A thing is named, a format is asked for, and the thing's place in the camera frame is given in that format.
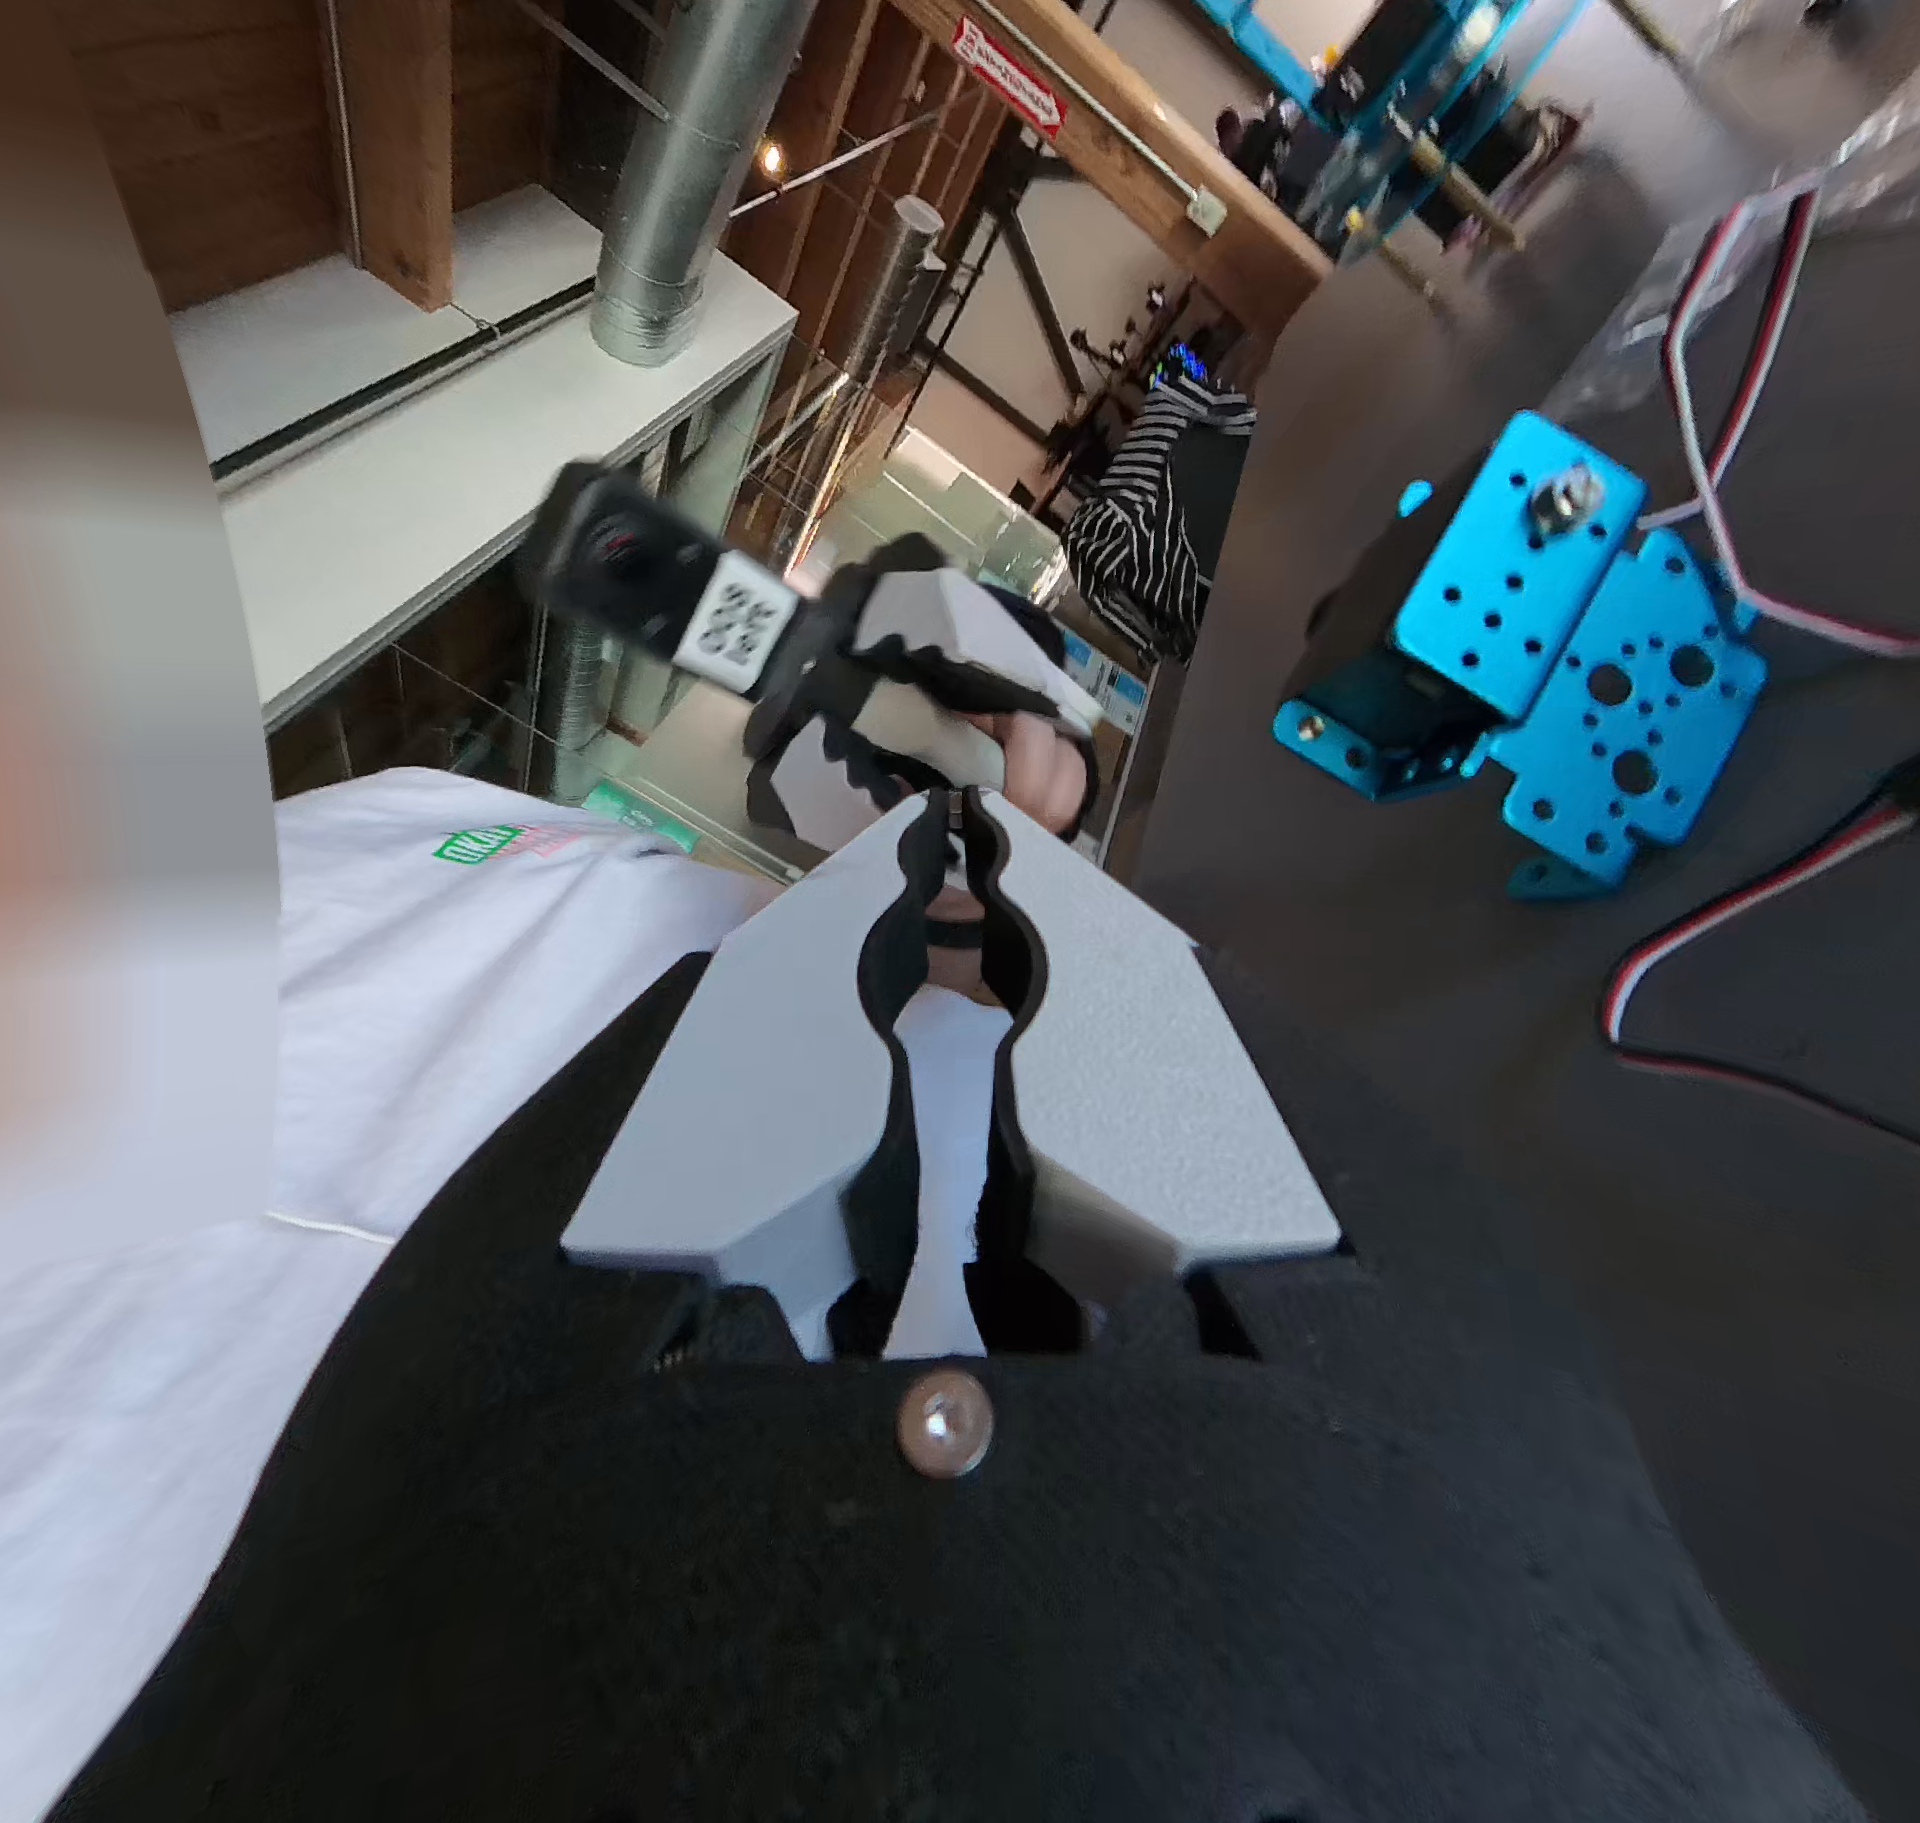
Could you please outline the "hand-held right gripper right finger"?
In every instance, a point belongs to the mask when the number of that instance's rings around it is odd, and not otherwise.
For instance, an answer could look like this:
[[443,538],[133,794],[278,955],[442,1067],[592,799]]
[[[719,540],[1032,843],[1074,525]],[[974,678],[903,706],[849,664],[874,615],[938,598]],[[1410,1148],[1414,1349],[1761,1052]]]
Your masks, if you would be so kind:
[[993,789],[960,838],[1004,1009],[964,1267],[993,1356],[1075,1351],[1144,1285],[1331,1257],[1338,1223],[1193,943]]

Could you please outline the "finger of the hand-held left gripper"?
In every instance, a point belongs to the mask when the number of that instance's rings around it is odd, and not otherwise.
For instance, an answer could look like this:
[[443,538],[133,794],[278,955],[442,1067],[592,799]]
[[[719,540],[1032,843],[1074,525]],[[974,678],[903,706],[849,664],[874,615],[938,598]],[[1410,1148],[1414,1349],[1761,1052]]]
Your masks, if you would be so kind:
[[953,567],[883,572],[855,616],[855,662],[957,716],[1024,713],[1077,738],[1102,718],[1052,616]]
[[750,757],[748,818],[792,842],[853,842],[928,789],[1002,786],[1002,749],[909,683],[877,683],[842,722],[812,711]]

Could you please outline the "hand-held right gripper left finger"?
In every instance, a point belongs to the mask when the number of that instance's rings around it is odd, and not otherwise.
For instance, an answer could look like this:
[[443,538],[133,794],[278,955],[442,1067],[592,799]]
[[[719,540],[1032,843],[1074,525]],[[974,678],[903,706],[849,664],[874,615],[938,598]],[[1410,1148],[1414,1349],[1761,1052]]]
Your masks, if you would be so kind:
[[918,1238],[900,1015],[953,796],[909,796],[712,950],[564,1229],[576,1264],[769,1292],[881,1356]]

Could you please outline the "blue servo bracket assembly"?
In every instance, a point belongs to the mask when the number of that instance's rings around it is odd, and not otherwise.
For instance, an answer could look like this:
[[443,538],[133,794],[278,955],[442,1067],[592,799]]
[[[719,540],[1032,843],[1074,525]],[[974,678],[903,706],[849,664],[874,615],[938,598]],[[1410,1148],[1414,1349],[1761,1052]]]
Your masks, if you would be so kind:
[[1539,412],[1414,481],[1309,613],[1270,719],[1372,803],[1503,777],[1522,901],[1592,899],[1678,847],[1768,683],[1690,546],[1641,529],[1643,479]]

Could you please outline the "person's left hand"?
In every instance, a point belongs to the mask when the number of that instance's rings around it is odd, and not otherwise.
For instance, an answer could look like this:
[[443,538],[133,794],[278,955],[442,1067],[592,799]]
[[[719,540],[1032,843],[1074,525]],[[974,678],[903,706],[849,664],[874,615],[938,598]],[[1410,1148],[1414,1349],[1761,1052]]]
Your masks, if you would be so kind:
[[1004,799],[1074,843],[1098,789],[1094,743],[1067,724],[1027,711],[984,718],[984,728],[1002,751]]

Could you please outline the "striped garment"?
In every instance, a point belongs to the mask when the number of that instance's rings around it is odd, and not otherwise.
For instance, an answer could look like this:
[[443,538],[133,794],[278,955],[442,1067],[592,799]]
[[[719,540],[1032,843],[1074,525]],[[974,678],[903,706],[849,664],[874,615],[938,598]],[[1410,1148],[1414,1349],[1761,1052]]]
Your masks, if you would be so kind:
[[1077,598],[1146,662],[1187,662],[1258,408],[1192,376],[1150,388],[1065,526]]

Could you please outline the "person's white t-shirt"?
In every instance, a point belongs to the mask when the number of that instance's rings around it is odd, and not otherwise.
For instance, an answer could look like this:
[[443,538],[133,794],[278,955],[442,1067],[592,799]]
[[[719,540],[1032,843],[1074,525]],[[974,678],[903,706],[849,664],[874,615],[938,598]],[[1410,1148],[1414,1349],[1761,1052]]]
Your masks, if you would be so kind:
[[[3,1819],[993,1819],[1062,1794],[988,1357],[1015,1020],[906,995],[855,1281],[572,1260],[693,999],[831,889],[436,771],[276,804],[269,1207],[3,1309]],[[973,1336],[973,1356],[951,1345]]]

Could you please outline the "wooden beam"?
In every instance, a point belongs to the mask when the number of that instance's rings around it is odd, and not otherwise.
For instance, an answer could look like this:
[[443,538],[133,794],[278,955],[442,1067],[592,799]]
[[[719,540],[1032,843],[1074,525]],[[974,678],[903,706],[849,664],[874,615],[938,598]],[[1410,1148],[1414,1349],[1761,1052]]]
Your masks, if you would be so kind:
[[1331,273],[1328,255],[1309,234],[1065,0],[884,2],[949,58],[953,20],[971,15],[1052,81],[1065,124],[1053,140],[1038,138],[1187,271],[1260,352],[1273,351]]

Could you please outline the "red white sign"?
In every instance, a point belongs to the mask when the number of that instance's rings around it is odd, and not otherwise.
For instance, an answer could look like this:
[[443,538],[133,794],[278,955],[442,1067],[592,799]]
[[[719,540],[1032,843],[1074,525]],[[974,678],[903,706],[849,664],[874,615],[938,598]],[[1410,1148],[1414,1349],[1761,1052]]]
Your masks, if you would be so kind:
[[1009,50],[971,15],[960,15],[951,29],[951,54],[962,69],[988,88],[1027,131],[1053,140],[1065,124],[1065,104],[1052,81]]

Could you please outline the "clear labelled flat bag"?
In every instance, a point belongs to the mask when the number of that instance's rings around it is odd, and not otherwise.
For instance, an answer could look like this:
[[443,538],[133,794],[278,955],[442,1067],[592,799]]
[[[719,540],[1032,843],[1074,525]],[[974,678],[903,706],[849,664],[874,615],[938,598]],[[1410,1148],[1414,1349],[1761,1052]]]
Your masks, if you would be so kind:
[[1647,266],[1545,398],[1553,421],[1622,412],[1667,381],[1662,346],[1684,291],[1710,266],[1687,331],[1754,273],[1763,297],[1793,306],[1813,245],[1859,231],[1917,225],[1917,91],[1909,79],[1826,157],[1777,172],[1763,189],[1667,227]]

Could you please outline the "silver ventilation duct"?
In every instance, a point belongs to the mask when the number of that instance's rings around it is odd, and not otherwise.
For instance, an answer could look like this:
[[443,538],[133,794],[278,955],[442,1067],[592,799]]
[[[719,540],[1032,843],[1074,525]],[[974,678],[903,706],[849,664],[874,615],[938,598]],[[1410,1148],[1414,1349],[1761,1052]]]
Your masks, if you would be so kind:
[[892,361],[888,351],[900,336],[914,331],[914,297],[924,275],[938,275],[945,262],[937,255],[945,220],[917,194],[900,194],[884,227],[874,280],[858,306],[849,336],[842,373],[857,389],[870,389]]
[[820,0],[675,0],[652,103],[600,231],[588,334],[662,366],[690,341],[706,266]]

